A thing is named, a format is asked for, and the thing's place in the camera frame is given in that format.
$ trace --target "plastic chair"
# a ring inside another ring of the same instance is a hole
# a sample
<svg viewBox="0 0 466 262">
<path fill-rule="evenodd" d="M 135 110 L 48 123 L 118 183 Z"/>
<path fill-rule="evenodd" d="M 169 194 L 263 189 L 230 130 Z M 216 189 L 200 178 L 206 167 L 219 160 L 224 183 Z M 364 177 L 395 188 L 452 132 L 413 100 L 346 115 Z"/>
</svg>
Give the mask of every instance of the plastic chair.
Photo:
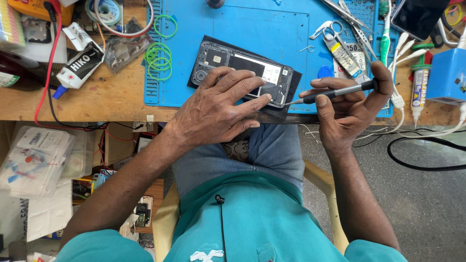
<svg viewBox="0 0 466 262">
<path fill-rule="evenodd" d="M 314 184 L 327 197 L 330 223 L 332 225 L 333 243 L 344 254 L 348 239 L 343 232 L 338 208 L 336 206 L 335 184 L 333 175 L 304 159 L 304 178 Z M 163 261 L 171 249 L 171 241 L 179 219 L 179 197 L 176 185 L 173 184 L 152 218 L 154 233 L 154 250 L 156 261 Z"/>
</svg>

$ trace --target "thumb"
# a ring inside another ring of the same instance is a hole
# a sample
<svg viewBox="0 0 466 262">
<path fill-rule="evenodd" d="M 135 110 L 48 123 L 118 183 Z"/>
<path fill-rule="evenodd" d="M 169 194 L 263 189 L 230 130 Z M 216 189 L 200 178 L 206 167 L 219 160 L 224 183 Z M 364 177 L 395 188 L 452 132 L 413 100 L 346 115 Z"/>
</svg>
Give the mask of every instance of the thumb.
<svg viewBox="0 0 466 262">
<path fill-rule="evenodd" d="M 332 102 L 326 95 L 318 95 L 315 98 L 315 105 L 321 125 L 330 125 L 335 121 L 335 111 L 333 110 Z"/>
<path fill-rule="evenodd" d="M 235 136 L 244 132 L 246 129 L 249 129 L 251 127 L 256 128 L 259 126 L 260 126 L 260 123 L 257 120 L 253 120 L 253 119 L 240 120 L 236 122 L 234 125 L 232 125 L 232 127 L 230 127 L 230 129 L 223 135 L 222 141 L 229 142 L 233 138 L 235 138 Z"/>
</svg>

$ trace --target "wooden workbench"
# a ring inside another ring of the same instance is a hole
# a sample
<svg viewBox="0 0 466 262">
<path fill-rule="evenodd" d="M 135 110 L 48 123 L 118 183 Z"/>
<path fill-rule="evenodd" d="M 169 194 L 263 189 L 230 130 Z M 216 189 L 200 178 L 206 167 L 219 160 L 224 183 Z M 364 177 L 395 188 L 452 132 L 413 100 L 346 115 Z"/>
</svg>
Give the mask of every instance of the wooden workbench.
<svg viewBox="0 0 466 262">
<path fill-rule="evenodd" d="M 135 17 L 145 25 L 145 1 L 125 1 L 124 16 L 126 23 Z M 101 43 L 100 36 L 94 38 Z M 432 50 L 433 54 L 443 52 L 450 47 L 444 45 Z M 408 80 L 411 65 L 416 59 L 400 64 L 397 70 L 397 86 L 399 93 L 406 102 L 405 125 L 414 124 L 409 107 L 412 83 Z M 108 66 L 101 65 L 79 90 L 65 93 L 60 100 L 54 100 L 55 112 L 59 120 L 69 122 L 97 121 L 147 121 L 147 115 L 154 115 L 154 121 L 168 122 L 176 113 L 177 108 L 155 107 L 144 104 L 144 67 L 141 66 L 142 55 L 133 60 L 118 73 L 112 73 Z M 0 120 L 33 120 L 37 104 L 43 89 L 32 92 L 0 88 Z M 263 113 L 251 116 L 262 123 L 301 123 L 318 122 L 316 115 L 290 114 L 286 120 L 281 120 Z M 378 118 L 374 124 L 397 124 L 400 113 L 395 110 L 391 118 Z M 422 125 L 454 125 L 458 122 L 458 107 L 427 101 L 418 124 Z M 39 121 L 53 121 L 46 101 L 39 113 Z"/>
</svg>

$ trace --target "black phone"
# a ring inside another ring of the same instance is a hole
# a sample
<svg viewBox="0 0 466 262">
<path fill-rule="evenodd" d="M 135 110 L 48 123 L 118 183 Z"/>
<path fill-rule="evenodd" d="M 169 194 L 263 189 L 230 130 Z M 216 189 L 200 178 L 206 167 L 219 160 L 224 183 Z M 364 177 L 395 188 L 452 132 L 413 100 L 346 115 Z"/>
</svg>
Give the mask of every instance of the black phone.
<svg viewBox="0 0 466 262">
<path fill-rule="evenodd" d="M 262 77 L 266 84 L 252 90 L 244 96 L 252 100 L 263 94 L 270 94 L 270 106 L 283 108 L 291 86 L 294 71 L 291 67 L 228 48 L 209 41 L 203 41 L 199 47 L 196 64 L 191 74 L 191 81 L 200 85 L 209 71 L 220 66 L 228 66 L 236 70 L 247 69 Z"/>
<path fill-rule="evenodd" d="M 401 0 L 391 18 L 394 27 L 426 40 L 450 0 Z"/>
</svg>

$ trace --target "man's right hand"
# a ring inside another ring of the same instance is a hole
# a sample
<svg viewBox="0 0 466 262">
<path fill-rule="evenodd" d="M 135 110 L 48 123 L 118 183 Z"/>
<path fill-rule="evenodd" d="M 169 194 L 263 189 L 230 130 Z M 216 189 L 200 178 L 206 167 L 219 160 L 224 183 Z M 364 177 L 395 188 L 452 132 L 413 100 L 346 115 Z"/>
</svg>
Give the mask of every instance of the man's right hand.
<svg viewBox="0 0 466 262">
<path fill-rule="evenodd" d="M 315 103 L 320 120 L 320 138 L 327 153 L 351 150 L 353 140 L 376 118 L 393 93 L 390 71 L 381 62 L 373 62 L 371 71 L 379 80 L 379 91 L 372 91 L 367 98 L 364 93 L 350 93 L 331 100 L 325 95 L 317 96 Z M 299 94 L 309 94 L 341 89 L 355 85 L 354 80 L 325 77 L 311 82 L 314 89 Z"/>
</svg>

